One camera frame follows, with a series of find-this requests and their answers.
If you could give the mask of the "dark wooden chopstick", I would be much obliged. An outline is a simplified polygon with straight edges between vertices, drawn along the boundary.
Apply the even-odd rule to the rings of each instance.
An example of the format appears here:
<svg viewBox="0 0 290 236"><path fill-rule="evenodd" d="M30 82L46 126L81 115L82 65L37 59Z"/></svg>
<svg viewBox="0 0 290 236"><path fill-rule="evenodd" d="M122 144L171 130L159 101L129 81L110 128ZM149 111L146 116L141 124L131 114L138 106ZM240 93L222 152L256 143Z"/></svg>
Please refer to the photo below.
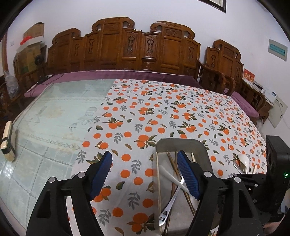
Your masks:
<svg viewBox="0 0 290 236"><path fill-rule="evenodd" d="M174 173L175 173L175 175L176 175L176 177L177 177L177 180L178 180L178 181L181 181L181 175L180 175L179 172L178 172L178 169L177 169L177 163L173 160L173 158L172 158L172 156L171 156L171 153L170 153L169 151L167 151L167 156L168 156L168 159L169 159L169 161L170 161L170 163L171 163L171 166L172 166L172 168L173 168L173 170L174 170ZM187 201L187 203L188 203L188 206L189 206L189 208L190 208L190 210L191 210L191 212L192 212L192 215L194 216L195 213L196 213L196 210L194 209L194 207L193 207L193 205L192 205L192 202L191 202L191 200L190 200L190 196L189 196L189 194L188 194L187 192L185 192L185 191L183 191L183 193L184 193L185 199L186 199L186 201Z"/></svg>
<svg viewBox="0 0 290 236"><path fill-rule="evenodd" d="M172 158L171 153L169 151L167 151L167 156L168 156L168 159L170 160L172 168L173 169L177 168L176 157ZM173 197L176 188L177 188L177 186L174 183L172 183L171 184L171 198ZM167 235L167 233L168 233L168 229L169 229L169 225L170 225L170 218L171 218L171 210L169 211L168 218L166 220L164 235Z"/></svg>

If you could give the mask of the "white plastic soup spoon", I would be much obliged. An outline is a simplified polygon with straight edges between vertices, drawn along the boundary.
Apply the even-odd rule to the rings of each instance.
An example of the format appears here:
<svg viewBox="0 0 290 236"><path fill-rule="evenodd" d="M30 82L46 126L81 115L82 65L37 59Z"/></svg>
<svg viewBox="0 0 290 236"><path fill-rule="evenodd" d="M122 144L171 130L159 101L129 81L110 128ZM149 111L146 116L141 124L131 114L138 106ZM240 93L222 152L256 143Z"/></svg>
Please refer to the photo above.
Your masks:
<svg viewBox="0 0 290 236"><path fill-rule="evenodd" d="M244 174L248 174L248 169L249 169L249 159L247 155L245 154L238 154L238 160L239 160L239 168L241 171L243 171Z"/></svg>

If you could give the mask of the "rectangular metal tray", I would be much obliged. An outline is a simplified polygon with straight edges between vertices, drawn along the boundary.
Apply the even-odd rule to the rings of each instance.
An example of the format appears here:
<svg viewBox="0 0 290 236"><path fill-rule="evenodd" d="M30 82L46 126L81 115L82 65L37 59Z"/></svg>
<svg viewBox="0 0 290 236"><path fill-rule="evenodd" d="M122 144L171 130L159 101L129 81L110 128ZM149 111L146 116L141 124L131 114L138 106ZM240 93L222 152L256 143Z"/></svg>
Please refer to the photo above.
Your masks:
<svg viewBox="0 0 290 236"><path fill-rule="evenodd" d="M155 152L158 152L159 165L163 166L170 174L175 178L176 175L171 166L171 163L167 156L167 151L171 153L172 158L176 157L177 153L183 150L189 160L192 161L191 152L193 152L196 162L204 172L213 172L209 156L207 154L206 146L194 139L180 139L180 138L166 138L157 142L153 157L153 187L155 190L156 207L154 213L155 229L160 235L164 235L165 224L157 229L157 181L156 181L156 156ZM171 184L172 182L166 179L160 173L160 188L161 188L161 211L164 210L166 205L171 199ZM167 235L209 235L212 229L216 229L219 224L220 216L217 212L217 206L211 205L209 209L206 209L205 202L196 200L191 194L189 194L190 200L194 209L195 215L188 206L185 199L183 190L181 189L171 209L170 225Z"/></svg>

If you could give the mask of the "orange print tablecloth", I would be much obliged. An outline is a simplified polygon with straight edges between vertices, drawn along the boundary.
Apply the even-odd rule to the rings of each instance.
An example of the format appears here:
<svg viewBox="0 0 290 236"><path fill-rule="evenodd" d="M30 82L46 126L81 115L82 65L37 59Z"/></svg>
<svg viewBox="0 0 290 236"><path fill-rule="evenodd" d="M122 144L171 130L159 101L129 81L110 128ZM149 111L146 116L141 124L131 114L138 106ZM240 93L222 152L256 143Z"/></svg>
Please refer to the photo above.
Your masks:
<svg viewBox="0 0 290 236"><path fill-rule="evenodd" d="M165 138L204 144L213 172L230 178L239 154L265 173L266 145L235 101L200 88L148 80L116 79L107 89L77 153L73 173L85 171L105 151L113 163L91 202L105 235L156 235L153 153Z"/></svg>

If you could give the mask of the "wooden side table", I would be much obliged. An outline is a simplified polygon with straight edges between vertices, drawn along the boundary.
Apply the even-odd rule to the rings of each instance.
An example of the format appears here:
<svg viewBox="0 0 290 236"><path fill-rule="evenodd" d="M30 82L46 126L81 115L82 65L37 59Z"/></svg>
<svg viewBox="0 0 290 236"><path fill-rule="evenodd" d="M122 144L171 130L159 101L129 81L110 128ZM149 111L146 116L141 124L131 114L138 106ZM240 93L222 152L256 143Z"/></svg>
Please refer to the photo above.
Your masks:
<svg viewBox="0 0 290 236"><path fill-rule="evenodd" d="M245 80L240 86L240 95L260 114L260 116L269 113L273 105L267 101L264 94L254 88L253 85L248 84Z"/></svg>

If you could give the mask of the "white router box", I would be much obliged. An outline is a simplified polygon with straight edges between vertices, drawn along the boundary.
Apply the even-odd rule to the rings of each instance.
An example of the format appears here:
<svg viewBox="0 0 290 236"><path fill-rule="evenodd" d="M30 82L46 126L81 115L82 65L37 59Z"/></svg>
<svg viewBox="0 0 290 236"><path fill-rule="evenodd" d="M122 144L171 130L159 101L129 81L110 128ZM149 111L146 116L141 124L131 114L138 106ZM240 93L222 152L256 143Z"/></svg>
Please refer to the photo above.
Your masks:
<svg viewBox="0 0 290 236"><path fill-rule="evenodd" d="M274 91L266 90L264 93L266 99L273 103L276 99L277 94Z"/></svg>

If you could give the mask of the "red gift box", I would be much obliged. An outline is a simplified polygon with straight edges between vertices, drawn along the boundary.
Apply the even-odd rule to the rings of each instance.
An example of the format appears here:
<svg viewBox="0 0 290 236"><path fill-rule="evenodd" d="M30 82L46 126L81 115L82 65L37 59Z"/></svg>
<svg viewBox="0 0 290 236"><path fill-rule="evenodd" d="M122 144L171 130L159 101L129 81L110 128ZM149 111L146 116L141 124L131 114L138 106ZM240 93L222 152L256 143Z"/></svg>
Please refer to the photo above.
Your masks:
<svg viewBox="0 0 290 236"><path fill-rule="evenodd" d="M249 81L249 82L254 82L255 75L250 72L249 70L245 69L243 70L243 79Z"/></svg>

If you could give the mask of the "small black desk fan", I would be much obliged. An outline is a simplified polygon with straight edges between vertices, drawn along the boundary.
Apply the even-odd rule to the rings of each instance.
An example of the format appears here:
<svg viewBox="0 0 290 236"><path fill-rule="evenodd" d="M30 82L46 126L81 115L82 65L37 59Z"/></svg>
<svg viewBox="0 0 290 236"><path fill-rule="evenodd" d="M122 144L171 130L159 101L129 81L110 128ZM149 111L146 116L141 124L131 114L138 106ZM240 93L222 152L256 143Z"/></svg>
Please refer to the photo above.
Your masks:
<svg viewBox="0 0 290 236"><path fill-rule="evenodd" d="M44 56L42 54L40 55L37 55L34 59L34 64L37 66L37 67L42 67L44 65Z"/></svg>

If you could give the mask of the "carved wooden sofa bench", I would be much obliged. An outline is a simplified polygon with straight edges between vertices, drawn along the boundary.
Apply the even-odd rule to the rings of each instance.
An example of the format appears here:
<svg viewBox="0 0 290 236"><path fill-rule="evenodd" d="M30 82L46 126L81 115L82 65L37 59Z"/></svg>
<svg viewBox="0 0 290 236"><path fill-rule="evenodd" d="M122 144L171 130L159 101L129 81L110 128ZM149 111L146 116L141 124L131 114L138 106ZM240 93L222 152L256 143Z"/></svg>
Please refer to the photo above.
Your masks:
<svg viewBox="0 0 290 236"><path fill-rule="evenodd" d="M200 43L189 27L158 21L149 32L134 28L129 17L101 19L81 36L71 28L58 33L48 49L50 72L137 70L191 76L204 89L222 93L222 72L200 62Z"/></svg>

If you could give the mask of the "large cardboard box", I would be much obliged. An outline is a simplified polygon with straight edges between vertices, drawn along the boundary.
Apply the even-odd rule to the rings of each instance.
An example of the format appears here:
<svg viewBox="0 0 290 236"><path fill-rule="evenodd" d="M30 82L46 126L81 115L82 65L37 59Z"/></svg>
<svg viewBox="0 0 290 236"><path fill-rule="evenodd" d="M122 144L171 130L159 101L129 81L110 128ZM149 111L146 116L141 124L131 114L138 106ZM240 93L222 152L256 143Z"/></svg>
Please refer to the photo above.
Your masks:
<svg viewBox="0 0 290 236"><path fill-rule="evenodd" d="M35 58L38 55L42 55L43 58L45 58L46 49L47 49L46 45L36 43L29 45L26 48L24 48L21 52L16 53L13 60L15 77L19 78L23 74L36 70L37 65L35 64Z"/></svg>

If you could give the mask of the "cardboard box top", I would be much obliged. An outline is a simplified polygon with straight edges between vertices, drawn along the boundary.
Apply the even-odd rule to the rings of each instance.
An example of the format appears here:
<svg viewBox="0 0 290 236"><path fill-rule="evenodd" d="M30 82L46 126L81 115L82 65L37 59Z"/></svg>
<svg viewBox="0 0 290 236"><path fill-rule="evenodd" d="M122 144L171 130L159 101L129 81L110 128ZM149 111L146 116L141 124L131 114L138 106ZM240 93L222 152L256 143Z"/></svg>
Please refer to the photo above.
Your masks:
<svg viewBox="0 0 290 236"><path fill-rule="evenodd" d="M31 26L27 31L24 32L23 38L31 37L39 37L44 35L44 23L38 22Z"/></svg>

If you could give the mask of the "framed peacock flower painting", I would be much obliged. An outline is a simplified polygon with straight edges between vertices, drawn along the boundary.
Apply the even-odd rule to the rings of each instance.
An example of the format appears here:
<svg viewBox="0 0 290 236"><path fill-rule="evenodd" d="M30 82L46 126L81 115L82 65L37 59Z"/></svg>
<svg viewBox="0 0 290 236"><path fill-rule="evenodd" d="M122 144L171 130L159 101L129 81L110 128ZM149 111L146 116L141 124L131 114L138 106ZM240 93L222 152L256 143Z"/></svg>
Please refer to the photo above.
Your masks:
<svg viewBox="0 0 290 236"><path fill-rule="evenodd" d="M220 11L226 13L227 1L226 0L199 0L205 4L213 6L214 8L219 9Z"/></svg>

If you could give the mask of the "white wall distribution box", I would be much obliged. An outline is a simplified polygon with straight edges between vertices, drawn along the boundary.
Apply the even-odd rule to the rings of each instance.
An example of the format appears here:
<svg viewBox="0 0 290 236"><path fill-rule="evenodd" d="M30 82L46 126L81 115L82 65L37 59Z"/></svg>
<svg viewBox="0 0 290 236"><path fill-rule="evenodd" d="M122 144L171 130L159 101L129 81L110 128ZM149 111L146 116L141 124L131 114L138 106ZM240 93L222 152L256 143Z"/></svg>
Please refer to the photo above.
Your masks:
<svg viewBox="0 0 290 236"><path fill-rule="evenodd" d="M277 95L273 102L273 108L269 110L268 119L274 128L278 126L280 121L284 118L288 106L286 103Z"/></svg>

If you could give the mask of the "grey wall electrical panel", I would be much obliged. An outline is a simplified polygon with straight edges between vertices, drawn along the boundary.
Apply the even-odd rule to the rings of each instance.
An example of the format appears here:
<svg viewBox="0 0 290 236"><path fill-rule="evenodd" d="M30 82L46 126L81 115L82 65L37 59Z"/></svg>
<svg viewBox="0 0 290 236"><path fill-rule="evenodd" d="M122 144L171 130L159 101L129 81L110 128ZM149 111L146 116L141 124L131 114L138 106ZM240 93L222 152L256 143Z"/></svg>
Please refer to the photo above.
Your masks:
<svg viewBox="0 0 290 236"><path fill-rule="evenodd" d="M269 39L268 52L272 55L279 57L280 59L287 61L287 46Z"/></svg>

